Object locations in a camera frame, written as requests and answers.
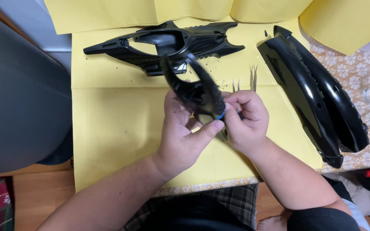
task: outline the hand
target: hand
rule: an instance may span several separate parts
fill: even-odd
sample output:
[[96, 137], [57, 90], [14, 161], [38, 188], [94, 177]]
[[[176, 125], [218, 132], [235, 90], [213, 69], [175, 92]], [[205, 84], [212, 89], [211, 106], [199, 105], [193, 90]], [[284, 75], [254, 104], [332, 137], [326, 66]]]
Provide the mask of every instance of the hand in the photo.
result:
[[222, 92], [229, 143], [244, 155], [254, 155], [266, 143], [269, 114], [261, 98], [251, 90]]
[[[195, 164], [224, 123], [213, 120], [202, 126], [195, 118], [189, 118], [192, 112], [176, 99], [172, 90], [165, 96], [164, 111], [161, 144], [153, 159], [163, 175], [173, 178]], [[192, 133], [196, 127], [202, 128]]]

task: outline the floral tablecloth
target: floral tablecloth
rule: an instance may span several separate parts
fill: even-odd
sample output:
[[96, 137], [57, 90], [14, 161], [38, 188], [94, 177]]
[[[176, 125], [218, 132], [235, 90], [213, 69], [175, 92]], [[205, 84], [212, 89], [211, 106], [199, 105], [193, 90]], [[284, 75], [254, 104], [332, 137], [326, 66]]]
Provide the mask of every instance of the floral tablecloth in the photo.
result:
[[[311, 53], [325, 66], [333, 77], [340, 81], [343, 89], [348, 93], [352, 102], [355, 104], [355, 107], [361, 115], [362, 121], [365, 122], [369, 128], [368, 135], [370, 141], [370, 105], [366, 105], [362, 100], [362, 90], [366, 87], [370, 87], [370, 52], [357, 50], [357, 52], [352, 55], [346, 56], [319, 44], [313, 39], [310, 39], [309, 45]], [[342, 153], [342, 155], [344, 159], [340, 169], [333, 169], [331, 166], [324, 163], [323, 168], [316, 169], [316, 171], [328, 173], [332, 171], [349, 171], [370, 167], [370, 144], [358, 153]], [[255, 184], [260, 181], [260, 177], [247, 177], [200, 185], [163, 188], [157, 192], [155, 197]]]

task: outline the plaid shorts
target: plaid shorts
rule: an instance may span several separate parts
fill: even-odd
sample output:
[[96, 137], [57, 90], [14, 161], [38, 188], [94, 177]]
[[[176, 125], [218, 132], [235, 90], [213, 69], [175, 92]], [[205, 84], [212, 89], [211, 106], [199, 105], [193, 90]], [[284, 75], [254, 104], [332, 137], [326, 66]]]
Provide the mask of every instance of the plaid shorts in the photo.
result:
[[[255, 230], [256, 199], [258, 195], [258, 184], [227, 187], [219, 190], [194, 193], [178, 197], [192, 197], [193, 195], [204, 195], [218, 200], [221, 204], [232, 211], [242, 223]], [[123, 231], [136, 231], [145, 221], [146, 217], [162, 203], [172, 200], [174, 197], [161, 197], [149, 199], [121, 229]]]

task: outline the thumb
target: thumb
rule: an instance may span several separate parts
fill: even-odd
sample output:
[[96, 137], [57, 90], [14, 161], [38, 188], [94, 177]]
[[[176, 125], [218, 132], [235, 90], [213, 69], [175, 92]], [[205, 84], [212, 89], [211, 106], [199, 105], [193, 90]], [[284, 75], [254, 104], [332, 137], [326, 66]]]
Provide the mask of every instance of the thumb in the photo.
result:
[[224, 126], [225, 124], [222, 121], [213, 120], [202, 126], [198, 131], [190, 134], [190, 140], [194, 144], [198, 144], [202, 151]]
[[227, 124], [227, 129], [230, 133], [233, 133], [233, 131], [241, 131], [242, 128], [245, 126], [245, 124], [242, 122], [242, 120], [239, 117], [239, 114], [236, 112], [235, 108], [230, 105], [229, 103], [225, 103], [225, 123]]

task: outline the forearm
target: forearm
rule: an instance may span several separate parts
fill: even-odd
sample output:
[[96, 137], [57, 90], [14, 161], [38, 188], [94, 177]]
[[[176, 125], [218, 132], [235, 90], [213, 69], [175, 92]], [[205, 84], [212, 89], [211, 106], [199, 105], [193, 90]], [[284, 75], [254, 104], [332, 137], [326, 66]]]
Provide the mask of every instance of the forearm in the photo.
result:
[[119, 230], [170, 178], [149, 155], [76, 193], [38, 231]]
[[339, 209], [350, 213], [346, 204], [321, 175], [270, 139], [266, 139], [258, 153], [247, 156], [285, 208], [303, 210], [329, 207], [332, 204], [337, 207], [339, 203]]

